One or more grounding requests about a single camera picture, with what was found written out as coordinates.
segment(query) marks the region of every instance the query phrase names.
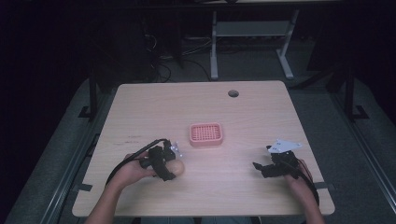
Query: cable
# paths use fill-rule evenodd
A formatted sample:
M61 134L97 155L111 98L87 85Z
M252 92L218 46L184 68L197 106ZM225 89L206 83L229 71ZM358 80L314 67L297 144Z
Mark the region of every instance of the cable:
M138 151L136 151L136 153L132 154L132 156L126 158L125 160L123 160L122 162L120 162L116 168L114 168L114 170L111 172L111 174L108 176L108 179L106 181L106 185L108 184L108 182L110 182L110 180L113 178L113 176L117 173L117 171L124 166L126 163L133 161L138 155L142 154L144 151L148 150L151 147L154 147L155 145L159 144L160 142L164 142L167 141L167 139L162 138L162 139L157 139L155 141L153 141L152 143L146 145L145 147L142 147L141 149L139 149Z
M200 66L202 68L202 70L204 70L207 80L208 81L212 81L212 79L210 78L210 75L206 72L206 69L198 62L195 61L191 61L191 60L187 60L187 59L183 59L184 62L188 62L188 63L195 63L196 65Z
M160 78L160 82L165 83L165 82L169 81L169 80L171 79L171 76L172 76L172 70L171 70L168 66L166 66L166 65L164 65L164 64L162 64L162 63L159 63L158 65L159 65L159 66L162 66L162 67L164 67L166 70L168 70L168 77L165 77L165 81L161 81L161 77L163 77L163 76L161 76L161 73L158 71L158 75L159 75L159 78Z
M303 162L299 159L297 159L298 162L304 167L304 169L306 170L306 173L308 174L309 179L311 179L311 182L314 183L314 179L312 178L311 174L309 174L308 172L308 168L306 168L306 166L303 164Z
M150 37L154 39L154 45L151 47L152 49L155 49L155 47L157 47L157 38L155 38L154 35L145 35L145 37Z
M203 37L203 38L207 39L208 41L206 43L204 43L203 45L200 45L198 47L195 47L195 48L192 48L192 49L188 49L188 50L182 52L181 55L185 56L185 55L193 54L193 53L199 52L199 51L201 51L203 49L206 49L208 47L208 45L210 43L212 43L212 39L209 38L209 37ZM160 59L169 60L169 59L173 59L173 57L172 56L161 56Z

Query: table top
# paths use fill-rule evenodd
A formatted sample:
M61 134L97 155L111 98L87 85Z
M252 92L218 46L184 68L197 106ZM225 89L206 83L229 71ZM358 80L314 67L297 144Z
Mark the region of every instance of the table top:
M230 97L229 91L238 91ZM223 142L192 147L194 123L217 122ZM108 175L128 153L155 139L178 141L185 173L163 182L148 177L121 194L116 216L273 216L303 211L282 176L263 178L252 162L272 164L266 146L276 139L301 143L295 150L315 182L323 182L290 96L280 81L196 82L121 85L110 108L73 214L87 216ZM327 189L319 189L320 210L334 211Z

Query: black cable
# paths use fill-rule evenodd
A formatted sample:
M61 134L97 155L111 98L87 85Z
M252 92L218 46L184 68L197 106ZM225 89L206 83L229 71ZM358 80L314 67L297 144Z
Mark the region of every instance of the black cable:
M188 63L195 63L196 65L200 66L202 68L202 70L204 70L207 80L208 81L212 81L212 79L210 78L210 75L206 72L206 69L198 62L192 61L192 60L187 60L187 59L183 59L184 62L188 62Z
M154 70L155 70L156 76L155 76L154 80L152 80L152 82L157 83L158 79L161 81L162 76L161 76L160 71L158 70L158 67L155 67Z
M298 162L304 167L304 169L306 170L306 173L308 174L309 179L311 179L311 182L314 183L314 179L312 178L312 176L309 174L308 172L308 168L306 168L306 166L303 164L303 162L299 159L297 159Z
M158 65L159 65L159 66L162 66L162 67L164 67L166 70L168 70L168 77L165 77L165 81L161 81L161 77L163 77L163 76L162 76L161 73L159 72L160 81L161 81L162 83L165 83L165 82L169 81L170 78L171 78L171 76L172 76L172 70L171 70L168 66L166 66L165 64L159 63Z
M108 184L108 182L110 182L110 180L114 177L114 175L117 173L117 171L126 163L133 161L138 155L142 154L143 152L145 152L146 150L148 150L151 147L154 147L155 145L159 144L162 141L167 141L167 139L162 138L162 139L157 139L155 141L153 141L152 143L146 145L145 147L142 147L141 149L139 149L138 151L136 151L136 153L134 153L132 156L126 158L125 160L123 160L122 162L120 162L115 168L114 170L111 172L111 174L108 176L108 179L106 181L106 185Z

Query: pink plastic basket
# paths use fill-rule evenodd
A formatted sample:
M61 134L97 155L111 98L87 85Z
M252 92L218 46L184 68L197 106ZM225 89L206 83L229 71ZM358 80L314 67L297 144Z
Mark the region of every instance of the pink plastic basket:
M223 136L218 123L198 123L190 126L190 144L193 147L212 147L222 143Z

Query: floor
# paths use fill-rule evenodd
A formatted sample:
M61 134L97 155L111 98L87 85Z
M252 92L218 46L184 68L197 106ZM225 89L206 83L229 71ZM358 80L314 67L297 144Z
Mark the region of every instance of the floor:
M275 52L278 42L263 40L262 45L249 45L249 41L223 46L224 50L218 56L218 81L281 80L290 87L316 73L306 71L315 46L313 41L293 41L290 44L287 57L295 75L293 80L283 76ZM208 81L210 61L207 49L186 54L184 60L183 68L173 60L162 60L159 66L161 75L156 81ZM351 123L342 109L344 92L326 92L326 81L325 78L304 90L290 91L319 168L327 184L332 186L335 212L326 216L326 221L396 223L395 211L380 188L364 151L366 147L373 151L389 182L396 185L396 163L393 161L396 158L396 128L376 104L370 90L358 80L355 105L362 105L370 119ZM115 93L116 89L98 92L99 113L94 121L89 122L89 119L78 117L81 108L89 104L88 81L80 86L7 223L83 223L84 218L74 217L71 213L78 193L76 186L81 184L89 165L94 151L92 142L101 132ZM77 155L81 161L74 161ZM65 170L75 173L64 177ZM131 223L132 220L131 217L118 217L115 223ZM262 223L301 223L303 220L300 216L262 217Z

